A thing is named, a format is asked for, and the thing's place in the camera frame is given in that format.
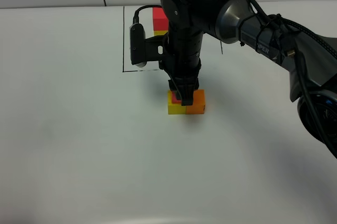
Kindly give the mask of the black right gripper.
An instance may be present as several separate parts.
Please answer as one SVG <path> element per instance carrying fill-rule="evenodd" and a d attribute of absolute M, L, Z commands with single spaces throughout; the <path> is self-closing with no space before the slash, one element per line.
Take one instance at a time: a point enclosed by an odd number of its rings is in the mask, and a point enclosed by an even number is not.
<path fill-rule="evenodd" d="M 193 59 L 190 62 L 174 62 L 167 59 L 164 62 L 164 71 L 168 74 L 169 88 L 177 91 L 182 106 L 193 105 L 194 90 L 199 89 L 198 75 L 201 68 L 201 60 Z"/>

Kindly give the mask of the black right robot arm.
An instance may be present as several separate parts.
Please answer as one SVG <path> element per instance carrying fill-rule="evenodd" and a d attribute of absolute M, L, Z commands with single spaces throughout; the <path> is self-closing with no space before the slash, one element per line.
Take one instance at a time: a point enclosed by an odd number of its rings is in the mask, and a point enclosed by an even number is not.
<path fill-rule="evenodd" d="M 204 34 L 239 42 L 286 69 L 307 131 L 336 154 L 336 39 L 267 15 L 256 0 L 161 0 L 168 18 L 162 67 L 183 105 L 193 103 Z"/>

